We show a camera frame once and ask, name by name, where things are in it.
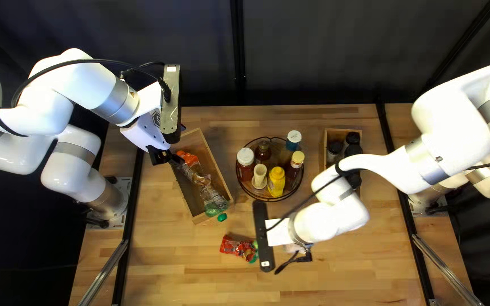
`condiment bottle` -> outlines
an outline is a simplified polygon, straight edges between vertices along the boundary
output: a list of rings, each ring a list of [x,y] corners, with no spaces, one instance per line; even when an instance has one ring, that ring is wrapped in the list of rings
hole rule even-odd
[[[345,149],[344,157],[349,157],[351,155],[362,154],[362,148],[358,144],[350,144],[347,149]]]
[[[304,164],[304,159],[305,155],[302,151],[296,151],[292,154],[290,164],[285,170],[285,186],[287,189],[292,190],[294,188],[296,177]]]
[[[254,150],[254,162],[256,164],[264,164],[272,156],[272,149],[269,147],[268,141],[261,142]]]
[[[262,190],[266,188],[266,185],[268,184],[268,179],[266,178],[267,172],[268,168],[263,164],[254,166],[254,177],[251,180],[251,184],[253,184],[255,189]]]
[[[281,167],[273,167],[269,172],[268,191],[276,198],[282,196],[283,188],[285,188],[285,170]]]
[[[345,135],[344,147],[341,150],[339,159],[344,158],[345,150],[352,144],[360,144],[360,134],[358,134],[358,132],[349,132]]]
[[[347,136],[345,136],[345,141],[348,144],[359,144],[360,134],[358,134],[358,132],[349,132],[347,133]]]
[[[296,151],[300,141],[302,141],[302,134],[293,129],[286,136],[286,149],[292,152]]]
[[[340,155],[344,144],[340,141],[333,141],[326,148],[326,165],[332,165],[336,163],[338,155]]]
[[[240,180],[250,182],[253,179],[254,152],[249,148],[243,148],[237,152],[237,173]]]

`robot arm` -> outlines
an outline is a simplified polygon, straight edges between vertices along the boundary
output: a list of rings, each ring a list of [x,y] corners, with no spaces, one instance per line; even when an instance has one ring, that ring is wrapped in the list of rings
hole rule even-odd
[[[80,59],[92,58],[69,49],[42,59],[30,78],[56,64]],[[92,169],[100,140],[68,124],[74,104],[120,126],[145,151],[150,146],[167,150],[180,138],[179,75],[178,65],[164,67],[164,84],[171,88],[165,93],[171,96],[164,94],[163,102],[159,82],[137,92],[99,63],[65,65],[33,78],[11,108],[1,108],[0,84],[0,170],[32,173],[56,141],[41,174],[42,184],[85,203],[101,219],[118,217],[127,199]]]
[[[454,187],[464,184],[462,171],[490,156],[490,121],[486,112],[478,111],[489,100],[490,66],[441,84],[418,98],[412,107],[413,120],[422,132],[418,139],[385,156],[344,158],[338,166],[344,171],[376,172],[408,194],[441,181]],[[335,167],[330,167],[313,180],[311,189],[316,192],[338,176]],[[483,184],[490,184],[487,178]],[[366,207],[344,179],[329,184],[316,197],[319,203],[267,232],[269,246],[328,240],[369,220]],[[266,220],[265,226],[269,228],[278,220]]]
[[[79,49],[69,49],[37,62],[30,77],[50,66],[77,59],[92,58]],[[178,65],[164,67],[171,97],[162,102],[159,82],[137,92],[99,63],[62,66],[33,80],[15,107],[0,106],[0,131],[17,136],[58,135],[67,126],[73,104],[77,103],[122,127],[122,133],[141,149],[147,151],[146,147],[152,145],[167,150],[180,139],[179,75]],[[139,117],[141,125],[136,124]]]

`blue jar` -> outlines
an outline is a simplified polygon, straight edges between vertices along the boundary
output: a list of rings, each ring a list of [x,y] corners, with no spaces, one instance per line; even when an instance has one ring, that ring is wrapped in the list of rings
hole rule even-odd
[[[286,149],[289,151],[296,151],[298,149],[298,145],[302,140],[302,134],[296,130],[292,130],[286,136]]]

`wooden box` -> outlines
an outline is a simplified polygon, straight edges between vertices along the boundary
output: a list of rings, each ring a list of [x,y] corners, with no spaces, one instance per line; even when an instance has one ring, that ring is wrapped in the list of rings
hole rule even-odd
[[[171,150],[173,153],[183,150],[184,152],[197,156],[204,172],[206,174],[211,174],[211,184],[214,189],[228,200],[229,208],[234,205],[234,199],[228,190],[228,186],[222,177],[221,171],[214,160],[213,154],[209,149],[209,145],[205,140],[201,129],[193,129],[183,133],[181,135],[181,140],[172,145]],[[180,169],[177,169],[176,166],[172,165],[172,168],[194,224],[209,219],[210,217],[205,214],[204,202],[200,197],[200,188],[192,184],[192,182],[190,182],[184,173]]]
[[[349,132],[358,132],[360,135],[360,145],[362,146],[362,130],[361,129],[329,129],[326,128],[324,129],[324,150],[323,150],[323,170],[325,170],[326,167],[326,148],[328,147],[328,144],[332,141],[340,141],[340,142],[345,142],[345,136],[347,136],[347,133]],[[360,187],[355,190],[358,194],[358,197],[362,199],[362,193],[360,192]]]

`wooden table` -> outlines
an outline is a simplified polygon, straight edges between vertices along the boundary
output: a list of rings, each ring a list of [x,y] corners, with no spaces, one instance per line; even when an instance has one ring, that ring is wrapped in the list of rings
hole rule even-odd
[[[387,105],[396,147],[419,134],[409,109],[410,105]],[[153,167],[145,156],[124,304],[425,304],[396,189],[368,171],[362,173],[362,197],[370,222],[316,244],[314,262],[292,264],[274,275],[218,252],[225,233],[255,235],[252,199],[241,190],[235,176],[238,149],[260,136],[284,137],[291,129],[302,132],[306,156],[303,183],[289,199],[268,204],[270,218],[275,218],[311,192],[310,181],[322,166],[324,128],[362,129],[364,153],[386,154],[375,105],[189,107],[182,109],[182,122],[188,129],[202,129],[236,205],[226,221],[208,220],[195,226],[170,167]],[[133,145],[110,128],[100,172],[131,176],[134,157]],[[417,224],[421,236],[468,284],[448,218],[426,218]],[[122,230],[86,231],[70,305],[77,304],[121,237]],[[275,247],[274,252],[279,264],[289,257],[282,247]],[[93,304],[111,304],[114,275],[115,271]],[[437,280],[433,278],[434,287]]]

